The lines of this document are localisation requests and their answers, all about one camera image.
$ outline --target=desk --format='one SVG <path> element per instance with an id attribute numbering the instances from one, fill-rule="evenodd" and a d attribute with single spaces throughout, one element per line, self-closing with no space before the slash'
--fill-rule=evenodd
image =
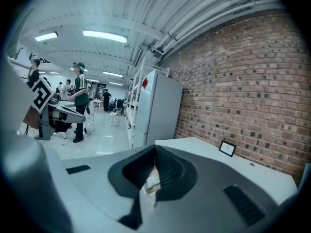
<path id="1" fill-rule="evenodd" d="M 101 103 L 102 103 L 102 101 L 99 100 L 99 99 L 94 99 L 93 102 L 96 104 L 96 107 L 97 107 L 97 105 L 99 105 L 99 106 L 98 106 L 98 112 L 99 112 L 99 111 L 100 111 L 100 108 L 101 108 Z"/>
<path id="2" fill-rule="evenodd" d="M 270 195 L 277 205 L 280 205 L 283 201 L 297 192 L 297 187 L 292 176 L 256 163 L 254 163 L 255 166 L 251 166 L 251 161 L 236 155 L 233 155 L 232 157 L 227 156 L 218 151 L 218 147 L 196 137 L 158 140 L 155 141 L 155 144 L 179 149 L 222 162 L 261 187 Z"/>
<path id="3" fill-rule="evenodd" d="M 59 105 L 64 106 L 64 107 L 75 107 L 74 102 L 69 102 L 69 101 L 60 101 Z"/>

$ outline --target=cap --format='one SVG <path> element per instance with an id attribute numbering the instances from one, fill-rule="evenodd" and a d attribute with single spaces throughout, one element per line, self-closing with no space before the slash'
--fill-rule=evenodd
<path id="1" fill-rule="evenodd" d="M 83 73 L 86 66 L 83 63 L 80 62 L 74 62 L 73 63 L 74 68 L 80 68 L 80 71 Z"/>

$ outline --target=white floor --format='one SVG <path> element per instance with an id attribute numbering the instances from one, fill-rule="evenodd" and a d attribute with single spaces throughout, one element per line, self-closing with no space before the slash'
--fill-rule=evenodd
<path id="1" fill-rule="evenodd" d="M 127 138 L 126 125 L 123 116 L 119 116 L 120 125 L 111 126 L 107 124 L 107 119 L 109 118 L 109 113 L 96 111 L 93 119 L 89 119 L 88 115 L 86 117 L 86 130 L 87 134 L 91 133 L 91 137 L 88 138 L 84 134 L 84 140 L 79 143 L 73 143 L 72 140 L 75 138 L 74 131 L 76 125 L 72 124 L 72 129 L 68 130 L 66 135 L 67 138 L 63 138 L 63 133 L 56 133 L 53 135 L 50 141 L 40 141 L 44 148 L 55 149 L 62 160 L 75 159 L 75 158 L 85 158 L 98 156 L 103 154 L 112 154 L 129 149 L 129 141 Z M 34 132 L 28 132 L 29 137 L 33 137 L 38 134 L 38 130 Z M 25 124 L 22 125 L 20 133 L 25 132 Z"/>

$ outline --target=small picture frame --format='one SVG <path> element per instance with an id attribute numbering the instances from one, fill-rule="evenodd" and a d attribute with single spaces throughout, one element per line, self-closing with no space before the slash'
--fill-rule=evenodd
<path id="1" fill-rule="evenodd" d="M 226 154 L 226 155 L 229 155 L 230 157 L 232 157 L 236 147 L 237 147 L 236 145 L 233 145 L 233 144 L 228 143 L 226 141 L 222 141 L 222 143 L 219 147 L 219 151 Z"/>

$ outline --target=striped shirt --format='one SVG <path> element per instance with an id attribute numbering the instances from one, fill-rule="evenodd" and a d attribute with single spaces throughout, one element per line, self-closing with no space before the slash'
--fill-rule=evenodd
<path id="1" fill-rule="evenodd" d="M 84 77 L 83 74 L 80 74 L 79 77 L 75 79 L 74 85 L 75 85 L 75 93 L 81 91 L 82 89 L 87 89 L 86 78 Z M 87 102 L 86 93 L 77 96 L 74 100 L 75 105 L 85 105 L 86 102 Z"/>

